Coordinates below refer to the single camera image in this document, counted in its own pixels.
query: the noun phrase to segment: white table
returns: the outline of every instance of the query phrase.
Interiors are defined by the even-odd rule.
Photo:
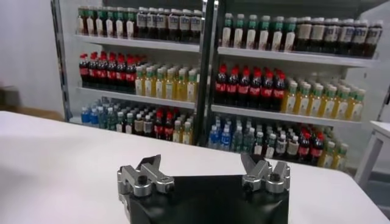
[[[244,174],[239,154],[0,112],[0,223],[127,224],[116,171],[158,153],[167,175]],[[290,166],[290,223],[390,223],[346,174]]]

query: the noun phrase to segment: display shelf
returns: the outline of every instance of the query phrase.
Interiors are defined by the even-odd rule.
[[[128,94],[128,93],[117,93],[117,92],[112,92],[112,91],[99,90],[99,89],[89,89],[89,88],[83,88],[83,87],[77,87],[77,90],[80,91],[81,93],[85,93],[85,94],[94,94],[94,95],[98,95],[98,96],[105,96],[105,97],[115,98],[115,99],[130,100],[130,101],[134,101],[134,102],[151,103],[151,104],[156,104],[156,105],[163,105],[163,106],[177,107],[177,108],[187,108],[187,109],[194,109],[195,108],[195,103],[191,103],[191,102],[159,99],[159,98],[147,97],[147,96],[137,96],[137,95]]]
[[[239,56],[239,57],[283,60],[283,61],[296,61],[296,62],[314,63],[314,64],[323,64],[323,65],[357,67],[357,68],[370,68],[373,67],[373,65],[377,62],[371,59],[337,57],[337,56],[318,55],[318,54],[259,51],[259,50],[249,50],[249,49],[238,49],[232,47],[219,47],[218,54]]]
[[[85,35],[76,35],[80,41],[93,44],[109,44],[115,46],[126,46],[126,47],[140,47],[149,49],[160,49],[169,51],[182,51],[182,52],[194,52],[199,53],[199,45],[196,44],[184,44],[184,43],[172,43],[161,40],[130,40],[130,39],[119,39],[109,37],[91,37]]]
[[[230,106],[211,105],[211,110],[217,113],[235,114],[240,116],[258,117],[263,119],[273,119],[280,121],[298,122],[304,124],[326,125],[331,127],[360,128],[361,122],[341,121],[336,119],[326,119],[319,117],[301,116],[295,114],[284,114],[278,112],[251,110]]]

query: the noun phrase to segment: bottle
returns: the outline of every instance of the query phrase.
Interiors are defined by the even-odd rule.
[[[176,9],[171,9],[168,16],[169,40],[180,41],[179,14]]]
[[[267,41],[268,41],[268,36],[269,36],[268,29],[269,29],[269,20],[270,19],[271,19],[271,17],[269,17],[269,16],[261,17],[260,36],[258,39],[258,49],[262,50],[262,51],[269,49]]]
[[[237,96],[237,105],[241,107],[247,106],[247,97],[249,93],[249,85],[250,85],[250,78],[249,78],[249,68],[245,67],[243,71],[243,77],[239,81],[238,84],[238,96]]]
[[[272,45],[271,45],[271,51],[279,51],[280,45],[282,41],[282,27],[283,27],[283,20],[285,18],[282,16],[278,16],[275,19],[275,26],[274,26],[274,32],[272,34]]]
[[[349,55],[350,44],[354,32],[353,19],[344,20],[337,40],[336,54]]]
[[[330,19],[325,30],[324,47],[322,48],[324,53],[334,54],[336,52],[336,43],[339,31],[339,19]]]
[[[288,94],[283,99],[282,113],[292,114],[296,101],[296,92],[298,84],[295,81],[290,82]]]
[[[146,15],[147,9],[144,7],[140,7],[138,9],[138,13],[136,14],[136,20],[137,20],[137,28],[138,28],[138,38],[147,38],[147,15]]]
[[[261,90],[261,71],[255,69],[254,78],[250,83],[249,88],[249,107],[259,108],[260,106],[260,90]]]
[[[314,89],[314,94],[310,95],[309,98],[309,104],[307,106],[307,116],[311,117],[318,117],[319,116],[319,108],[321,106],[321,95],[322,95],[322,90],[324,87],[320,84],[317,84],[315,89]]]
[[[274,82],[272,81],[273,78],[274,76],[272,75],[272,72],[267,70],[263,86],[261,87],[260,108],[263,110],[269,110],[271,108],[272,92],[274,90]]]
[[[241,48],[243,43],[243,34],[244,34],[244,14],[237,15],[236,27],[234,31],[234,48]]]
[[[326,151],[322,153],[318,161],[319,167],[330,168],[332,166],[334,149],[335,149],[335,143],[329,141],[327,144]]]
[[[268,144],[267,144],[266,155],[265,155],[266,158],[272,159],[272,157],[274,156],[275,141],[276,141],[276,135],[270,134]]]
[[[187,83],[187,102],[195,102],[197,96],[197,83],[195,70],[188,72],[188,83]]]
[[[278,79],[275,82],[274,91],[272,93],[272,103],[271,110],[272,111],[280,111],[282,109],[282,102],[285,96],[285,75],[283,73],[279,74]]]
[[[360,121],[361,113],[363,112],[363,99],[366,94],[366,90],[359,89],[354,101],[350,102],[347,109],[347,120]]]
[[[367,38],[364,42],[364,56],[367,58],[372,58],[374,56],[375,50],[379,38],[382,35],[382,26],[383,20],[378,20],[373,25],[370,26],[367,33]]]
[[[343,86],[341,88],[341,93],[337,98],[335,105],[333,107],[333,111],[331,112],[331,118],[346,120],[346,111],[348,107],[348,95],[350,92],[350,88]]]
[[[311,33],[310,17],[304,17],[302,23],[299,25],[297,41],[295,45],[296,51],[307,51],[309,38]]]
[[[233,39],[233,15],[225,14],[225,23],[222,30],[222,47],[230,47]]]
[[[231,152],[240,152],[241,147],[243,146],[243,127],[237,126],[236,132],[234,132],[232,138],[232,144],[230,146]]]
[[[225,103],[226,79],[226,65],[221,65],[215,80],[214,103]]]
[[[294,113],[298,115],[306,115],[307,106],[309,104],[310,84],[304,83],[301,95],[297,98],[294,106]]]
[[[246,37],[246,49],[255,49],[256,47],[257,15],[249,16],[248,31]]]
[[[297,159],[298,148],[298,136],[293,136],[292,139],[289,140],[287,147],[287,159],[289,161],[295,161]]]
[[[263,132],[257,131],[254,154],[263,155]]]
[[[331,164],[332,169],[345,171],[346,169],[346,154],[348,151],[349,146],[345,143],[341,144],[341,147],[339,148],[338,154],[333,157],[333,162]]]
[[[323,37],[325,32],[324,18],[315,18],[311,20],[313,24],[310,35],[310,51],[321,52],[322,45],[324,45]]]

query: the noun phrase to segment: red bottle label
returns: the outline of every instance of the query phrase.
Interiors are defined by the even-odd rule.
[[[285,95],[284,90],[276,90],[276,89],[274,90],[274,97],[275,98],[282,99],[284,95]]]
[[[217,83],[215,85],[215,90],[217,90],[218,92],[224,92],[226,90],[226,84]]]

